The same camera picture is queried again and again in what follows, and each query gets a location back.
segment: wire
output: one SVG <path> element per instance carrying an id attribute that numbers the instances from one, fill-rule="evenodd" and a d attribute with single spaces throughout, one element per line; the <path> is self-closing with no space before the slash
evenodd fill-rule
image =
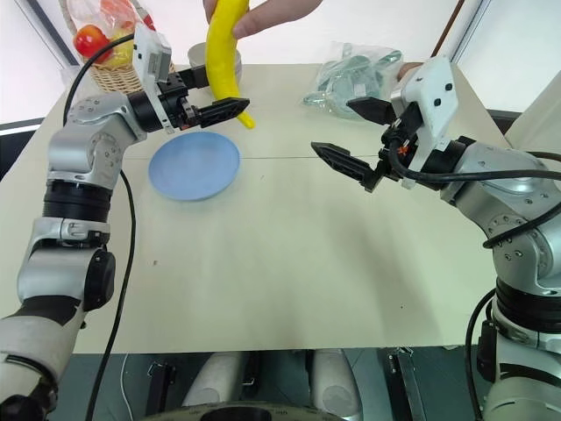
<path id="1" fill-rule="evenodd" d="M 558 153 L 552 152 L 528 152 L 530 155 L 534 155 L 536 158 L 541 158 L 544 160 L 552 160 L 561 162 L 561 155 Z M 540 215 L 539 217 L 532 219 L 531 221 L 516 226 L 511 230 L 503 232 L 495 237 L 488 239 L 486 242 L 483 243 L 484 248 L 493 248 L 497 244 L 501 243 L 502 241 L 506 241 L 507 239 L 513 239 L 514 237 L 524 234 L 525 232 L 535 230 L 538 226 L 545 224 L 546 222 L 552 220 L 554 217 L 561 213 L 561 203 L 558 203 L 556 206 L 553 206 L 544 214 Z"/>
<path id="2" fill-rule="evenodd" d="M 113 321 L 113 327 L 107 341 L 107 346 L 103 352 L 102 362 L 99 364 L 97 369 L 96 380 L 94 381 L 94 387 L 89 396 L 88 411 L 86 412 L 86 420 L 91 421 L 94 416 L 94 409 L 96 408 L 97 395 L 99 393 L 99 388 L 102 383 L 103 373 L 107 367 L 107 362 L 111 354 L 111 349 L 115 343 L 115 337 L 117 336 L 117 331 L 119 329 L 119 324 L 121 323 L 121 316 L 123 314 L 124 307 L 124 297 L 126 296 L 126 289 L 129 286 L 129 277 L 131 276 L 132 261 L 134 259 L 134 246 L 136 242 L 136 229 L 137 229 L 137 218 L 134 211 L 134 201 L 132 199 L 132 190 L 129 180 L 126 178 L 123 170 L 121 170 L 121 178 L 123 179 L 124 186 L 126 187 L 126 193 L 129 197 L 129 206 L 131 208 L 131 244 L 129 245 L 129 258 L 126 262 L 126 269 L 124 271 L 123 286 L 121 287 L 121 293 L 119 294 L 119 301 L 117 303 L 117 311 L 115 314 L 115 320 Z"/>
<path id="3" fill-rule="evenodd" d="M 418 182 L 483 182 L 485 180 L 504 180 L 508 178 L 547 178 L 561 181 L 561 173 L 543 169 L 512 169 L 505 171 L 484 171 L 480 173 L 422 173 L 405 167 L 399 160 L 401 140 L 395 139 L 390 143 L 389 161 L 394 170 L 403 178 L 410 178 Z"/>
<path id="4" fill-rule="evenodd" d="M 126 365 L 126 361 L 129 359 L 129 354 L 126 354 L 123 358 L 123 365 L 121 366 L 121 377 L 120 377 L 120 384 L 121 384 L 121 395 L 123 396 L 124 404 L 126 405 L 126 409 L 129 412 L 129 419 L 134 421 L 134 417 L 132 416 L 132 409 L 129 400 L 126 397 L 126 393 L 124 392 L 124 366 Z"/>
<path id="5" fill-rule="evenodd" d="M 488 321 L 493 320 L 493 302 L 490 301 L 485 308 L 485 317 Z"/>
<path id="6" fill-rule="evenodd" d="M 114 46 L 118 46 L 119 44 L 123 44 L 127 41 L 134 39 L 134 34 L 131 33 L 123 38 L 116 39 L 115 41 L 110 42 L 108 45 L 100 48 L 97 53 L 92 55 L 88 61 L 84 63 L 70 90 L 68 91 L 67 101 L 64 104 L 64 111 L 62 114 L 62 124 L 65 125 L 67 123 L 68 112 L 70 111 L 70 106 L 72 105 L 72 101 L 74 99 L 76 90 L 80 85 L 84 75 L 88 71 L 89 68 L 96 62 L 96 60 L 104 53 L 108 52 Z M 134 211 L 134 200 L 132 198 L 132 189 L 129 180 L 126 178 L 124 171 L 121 170 L 120 173 L 121 179 L 123 180 L 124 187 L 126 188 L 126 194 L 129 199 L 129 207 L 131 210 L 131 243 L 129 245 L 129 256 L 126 262 L 126 269 L 124 271 L 124 278 L 123 278 L 123 286 L 121 287 L 121 293 L 119 294 L 119 300 L 117 303 L 117 310 L 115 312 L 115 319 L 113 321 L 113 327 L 111 328 L 111 333 L 109 339 L 107 341 L 107 346 L 105 347 L 105 351 L 103 352 L 102 360 L 99 364 L 99 368 L 97 369 L 96 379 L 94 381 L 94 386 L 91 391 L 91 395 L 89 396 L 89 403 L 88 409 L 86 411 L 86 421 L 91 421 L 94 416 L 94 410 L 96 408 L 96 400 L 97 395 L 99 394 L 99 389 L 101 387 L 103 373 L 105 372 L 105 368 L 107 367 L 107 362 L 109 361 L 109 357 L 111 354 L 111 349 L 113 348 L 113 344 L 115 343 L 115 338 L 117 337 L 117 331 L 119 325 L 121 323 L 121 316 L 123 314 L 123 307 L 124 307 L 124 298 L 126 296 L 126 290 L 129 285 L 129 278 L 131 276 L 131 269 L 132 269 L 132 262 L 134 260 L 134 247 L 136 243 L 136 230 L 137 230 L 137 218 L 136 213 Z"/>
<path id="7" fill-rule="evenodd" d="M 467 324 L 467 330 L 465 332 L 465 378 L 467 380 L 467 390 L 470 394 L 470 399 L 472 401 L 473 414 L 475 415 L 476 421 L 483 420 L 483 414 L 481 414 L 481 408 L 479 407 L 479 400 L 477 398 L 477 390 L 475 389 L 475 381 L 473 380 L 473 369 L 472 369 L 472 339 L 473 330 L 475 329 L 475 324 L 479 314 L 483 310 L 483 307 L 487 304 L 489 300 L 494 297 L 494 288 L 485 294 L 483 298 L 478 302 L 477 306 L 473 310 L 470 321 Z"/>
<path id="8" fill-rule="evenodd" d="M 123 38 L 115 39 L 114 41 L 111 41 L 106 46 L 103 46 L 102 48 L 97 50 L 97 53 L 92 55 L 88 59 L 88 61 L 86 61 L 84 63 L 84 65 L 82 66 L 82 68 L 78 72 L 78 75 L 76 75 L 76 78 L 74 79 L 74 82 L 72 83 L 72 86 L 70 86 L 70 90 L 68 91 L 67 101 L 64 103 L 64 111 L 62 112 L 62 125 L 65 125 L 67 123 L 68 112 L 70 111 L 70 107 L 72 106 L 72 100 L 74 99 L 74 96 L 76 95 L 76 90 L 78 89 L 78 85 L 82 81 L 84 75 L 89 70 L 89 68 L 91 68 L 92 65 L 96 62 L 96 60 L 99 59 L 103 54 L 105 54 L 109 50 L 111 50 L 111 48 L 113 48 L 114 46 L 118 46 L 120 44 L 123 44 L 126 41 L 130 41 L 132 39 L 134 39 L 134 33 L 130 33 L 129 35 L 126 35 Z"/>
<path id="9" fill-rule="evenodd" d="M 550 180 L 561 181 L 561 173 L 558 171 L 548 171 L 541 169 L 516 169 L 507 171 L 485 171 L 480 173 L 444 173 L 444 174 L 434 174 L 434 173 L 423 173 L 413 171 L 405 167 L 399 159 L 399 146 L 402 143 L 402 139 L 394 136 L 390 140 L 389 145 L 389 161 L 395 172 L 404 178 L 410 178 L 411 180 L 416 180 L 418 182 L 436 182 L 436 183 L 446 183 L 446 182 L 482 182 L 485 180 L 499 180 L 507 178 L 545 178 Z M 561 155 L 549 152 L 529 152 L 530 154 L 536 156 L 537 158 L 544 158 L 548 160 L 555 160 L 561 162 Z M 483 243 L 484 248 L 493 248 L 502 241 L 507 239 L 512 239 L 516 236 L 522 235 L 525 232 L 535 230 L 538 226 L 545 224 L 557 215 L 561 214 L 561 203 L 556 204 L 551 209 L 547 210 L 545 213 L 537 218 L 534 218 L 525 224 L 516 226 L 515 228 L 496 235 Z"/>
<path id="10" fill-rule="evenodd" d="M 440 38 L 438 39 L 438 42 L 437 42 L 437 45 L 435 46 L 435 49 L 432 50 L 432 54 L 430 55 L 430 57 L 435 57 L 438 54 L 438 52 L 440 51 L 440 48 L 442 47 L 442 44 L 444 43 L 444 40 L 448 36 L 448 32 L 450 32 L 450 29 L 452 28 L 452 25 L 454 25 L 454 22 L 456 22 L 456 18 L 458 18 L 459 11 L 464 6 L 464 2 L 465 2 L 465 0 L 459 0 L 458 4 L 456 4 L 456 7 L 452 11 L 450 19 L 448 19 L 448 23 L 444 27 L 444 30 L 443 30 L 442 34 L 440 35 Z"/>
<path id="11" fill-rule="evenodd" d="M 501 234 L 495 235 L 494 237 L 488 239 L 483 243 L 484 248 L 493 248 L 502 241 L 506 241 L 507 239 L 513 239 L 525 232 L 535 230 L 538 226 L 545 224 L 547 221 L 552 220 L 554 217 L 561 213 L 561 202 L 553 206 L 544 214 L 540 215 L 539 217 L 528 221 L 525 224 L 518 225 L 512 230 L 505 231 Z"/>

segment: beige tabletop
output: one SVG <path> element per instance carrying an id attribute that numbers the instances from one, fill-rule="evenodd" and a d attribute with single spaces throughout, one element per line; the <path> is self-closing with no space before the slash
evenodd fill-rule
<path id="1" fill-rule="evenodd" d="M 242 92 L 257 127 L 211 127 L 243 159 L 235 182 L 197 203 L 168 200 L 147 176 L 167 140 L 153 133 L 127 151 L 138 214 L 137 252 L 118 353 L 358 346 L 435 346 L 463 342 L 479 298 L 494 285 L 484 235 L 438 193 L 385 180 L 373 194 L 329 169 L 309 146 L 322 141 L 374 163 L 384 128 L 302 105 L 316 65 L 244 67 Z M 465 78 L 455 72 L 460 109 L 450 135 L 505 146 Z M 208 91 L 189 100 L 205 105 Z M 0 309 L 18 306 L 16 278 L 32 220 L 40 215 L 46 146 L 60 129 L 60 100 L 0 183 Z M 118 183 L 110 250 L 120 290 L 130 216 Z M 75 351 L 100 353 L 117 294 L 87 317 Z"/>

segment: black cable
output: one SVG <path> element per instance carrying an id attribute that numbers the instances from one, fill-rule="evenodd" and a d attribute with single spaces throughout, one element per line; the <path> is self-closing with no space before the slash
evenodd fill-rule
<path id="1" fill-rule="evenodd" d="M 483 182 L 485 180 L 504 180 L 508 178 L 547 178 L 561 181 L 561 173 L 543 169 L 511 169 L 504 171 L 484 171 L 480 173 L 422 173 L 405 167 L 399 160 L 401 139 L 393 140 L 389 146 L 389 162 L 395 172 L 403 178 L 418 182 Z"/>
<path id="2" fill-rule="evenodd" d="M 534 155 L 536 158 L 561 162 L 561 155 L 558 153 L 552 153 L 552 152 L 528 152 L 528 153 L 530 155 Z M 540 215 L 539 217 L 488 239 L 486 242 L 483 243 L 483 247 L 493 248 L 497 244 L 501 243 L 502 241 L 506 241 L 507 239 L 513 239 L 514 237 L 524 234 L 525 232 L 535 230 L 538 226 L 545 224 L 546 222 L 550 221 L 560 213 L 561 213 L 561 203 L 558 203 L 557 205 L 553 206 L 551 209 L 549 209 L 547 212 Z"/>
<path id="3" fill-rule="evenodd" d="M 86 74 L 89 68 L 96 62 L 96 60 L 107 51 L 111 50 L 114 46 L 118 46 L 119 44 L 123 44 L 127 41 L 134 39 L 134 34 L 131 33 L 123 38 L 116 39 L 115 41 L 110 42 L 107 46 L 100 48 L 97 53 L 91 56 L 88 61 L 84 63 L 80 72 L 76 76 L 70 90 L 68 91 L 67 101 L 64 104 L 64 112 L 62 114 L 62 124 L 65 125 L 67 123 L 67 116 L 70 110 L 70 106 L 72 105 L 72 101 L 74 99 L 76 90 L 78 89 L 78 85 L 82 81 L 82 78 Z M 99 364 L 99 368 L 97 369 L 96 379 L 94 381 L 94 386 L 91 391 L 91 395 L 89 396 L 89 403 L 88 403 L 88 410 L 86 412 L 86 421 L 91 421 L 94 416 L 94 410 L 96 408 L 96 400 L 97 395 L 99 394 L 99 388 L 102 384 L 103 373 L 105 372 L 105 368 L 107 367 L 107 362 L 109 361 L 109 357 L 111 354 L 111 349 L 113 348 L 113 344 L 115 343 L 115 338 L 117 337 L 117 331 L 119 325 L 121 323 L 121 315 L 123 314 L 124 308 L 124 298 L 126 296 L 126 290 L 129 285 L 129 278 L 131 276 L 131 269 L 132 269 L 132 262 L 134 259 L 134 247 L 136 243 L 136 230 L 137 230 L 137 218 L 136 213 L 134 211 L 134 200 L 132 198 L 132 189 L 129 180 L 127 179 L 124 171 L 121 169 L 120 173 L 121 178 L 123 179 L 124 186 L 126 188 L 126 194 L 129 198 L 129 207 L 131 209 L 131 242 L 129 245 L 129 256 L 126 262 L 126 269 L 124 271 L 124 278 L 123 278 L 123 286 L 121 287 L 121 293 L 119 294 L 119 301 L 117 303 L 117 310 L 115 313 L 115 319 L 113 321 L 113 327 L 111 328 L 111 333 L 109 339 L 107 341 L 107 346 L 105 347 L 105 351 L 103 352 L 102 360 Z"/>
<path id="4" fill-rule="evenodd" d="M 107 367 L 107 362 L 111 354 L 111 349 L 115 343 L 115 337 L 117 336 L 117 331 L 119 329 L 119 324 L 121 323 L 121 315 L 123 314 L 124 307 L 124 297 L 126 296 L 126 289 L 129 286 L 129 277 L 131 276 L 132 260 L 134 258 L 134 245 L 136 242 L 136 230 L 137 230 L 137 217 L 134 211 L 134 201 L 132 199 L 132 189 L 129 180 L 126 178 L 124 171 L 120 172 L 121 178 L 123 179 L 124 186 L 126 187 L 126 194 L 129 197 L 129 207 L 131 208 L 131 244 L 129 245 L 129 258 L 126 262 L 126 269 L 124 270 L 123 286 L 121 287 L 121 293 L 119 294 L 119 301 L 117 303 L 117 311 L 115 313 L 115 319 L 113 321 L 113 327 L 111 328 L 111 334 L 109 340 L 107 341 L 107 346 L 103 352 L 102 362 L 99 364 L 97 369 L 96 380 L 94 381 L 94 387 L 91 390 L 91 395 L 89 396 L 88 411 L 86 412 L 86 420 L 91 421 L 94 416 L 94 409 L 96 408 L 97 394 L 99 393 L 99 388 L 102 384 L 103 373 Z"/>
<path id="5" fill-rule="evenodd" d="M 89 68 L 92 67 L 92 65 L 96 62 L 97 59 L 99 59 L 102 55 L 104 55 L 109 50 L 111 50 L 111 48 L 113 48 L 114 46 L 118 46 L 120 44 L 123 44 L 126 41 L 130 41 L 132 39 L 134 39 L 134 33 L 130 33 L 123 38 L 115 39 L 114 41 L 111 41 L 106 46 L 103 46 L 102 48 L 97 50 L 97 53 L 92 55 L 88 59 L 88 61 L 86 61 L 84 63 L 84 65 L 82 66 L 82 68 L 78 72 L 78 75 L 76 75 L 76 78 L 74 79 L 74 82 L 72 83 L 72 86 L 70 86 L 70 90 L 68 91 L 67 101 L 64 103 L 64 111 L 62 112 L 62 125 L 65 125 L 67 123 L 68 112 L 70 111 L 70 107 L 72 106 L 72 100 L 74 99 L 74 95 L 76 94 L 76 90 L 78 89 L 78 85 L 82 81 L 84 75 L 89 70 Z"/>
<path id="6" fill-rule="evenodd" d="M 561 162 L 561 154 L 553 152 L 538 152 L 538 151 L 528 151 L 530 155 L 534 155 L 536 158 L 541 158 L 543 160 L 551 160 Z"/>
<path id="7" fill-rule="evenodd" d="M 413 171 L 405 167 L 399 159 L 399 147 L 402 144 L 401 138 L 395 138 L 390 141 L 389 145 L 389 161 L 400 176 L 410 178 L 418 182 L 482 182 L 485 180 L 499 180 L 507 178 L 546 178 L 550 180 L 561 181 L 561 173 L 558 171 L 548 171 L 539 169 L 516 169 L 507 171 L 485 171 L 480 173 L 447 173 L 447 174 L 432 174 Z M 561 162 L 561 155 L 549 152 L 529 152 L 537 158 L 544 158 L 548 160 L 555 160 Z M 516 236 L 522 235 L 525 232 L 535 230 L 538 226 L 545 224 L 557 215 L 561 214 L 561 203 L 556 204 L 551 209 L 537 218 L 534 218 L 525 224 L 518 225 L 515 228 L 498 234 L 483 243 L 484 248 L 493 248 L 502 241 L 512 239 Z"/>
<path id="8" fill-rule="evenodd" d="M 477 398 L 477 390 L 475 389 L 475 381 L 473 380 L 473 368 L 472 368 L 472 339 L 473 330 L 475 329 L 475 324 L 479 314 L 483 310 L 483 307 L 487 304 L 489 300 L 494 297 L 494 288 L 485 294 L 483 298 L 478 302 L 477 306 L 473 310 L 470 321 L 467 324 L 467 330 L 465 331 L 465 378 L 467 380 L 467 390 L 470 394 L 470 399 L 472 401 L 473 414 L 475 415 L 476 421 L 483 420 L 483 414 L 481 414 L 481 408 L 479 407 L 479 399 Z"/>
<path id="9" fill-rule="evenodd" d="M 506 241 L 507 239 L 513 239 L 525 232 L 535 230 L 538 226 L 545 224 L 547 221 L 553 219 L 557 215 L 561 213 L 561 202 L 553 206 L 547 212 L 543 213 L 537 218 L 528 221 L 525 224 L 518 225 L 515 228 L 505 231 L 501 234 L 495 235 L 494 237 L 488 239 L 483 243 L 484 248 L 493 248 L 497 244 L 501 243 L 502 241 Z"/>
<path id="10" fill-rule="evenodd" d="M 485 308 L 485 317 L 487 320 L 493 320 L 493 302 L 490 301 Z"/>

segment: clear plastic bag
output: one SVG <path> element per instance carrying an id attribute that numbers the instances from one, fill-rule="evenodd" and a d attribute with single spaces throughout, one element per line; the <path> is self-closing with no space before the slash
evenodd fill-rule
<path id="1" fill-rule="evenodd" d="M 360 96 L 389 99 L 402 64 L 401 51 L 393 48 L 334 42 L 303 102 L 341 118 L 359 119 L 347 101 Z"/>
<path id="2" fill-rule="evenodd" d="M 130 0 L 67 0 L 78 33 L 75 48 L 86 59 L 101 46 L 134 32 L 141 21 Z M 116 46 L 96 61 L 97 66 L 118 68 L 132 62 L 132 41 Z"/>

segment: yellow banana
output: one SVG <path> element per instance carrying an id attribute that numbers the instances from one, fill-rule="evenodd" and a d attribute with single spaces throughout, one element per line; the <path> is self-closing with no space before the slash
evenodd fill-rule
<path id="1" fill-rule="evenodd" d="M 249 0 L 218 0 L 207 33 L 206 67 L 209 85 L 216 99 L 239 97 L 235 57 L 238 41 L 232 36 L 234 25 L 244 16 Z M 239 121 L 252 129 L 253 118 L 242 112 Z"/>

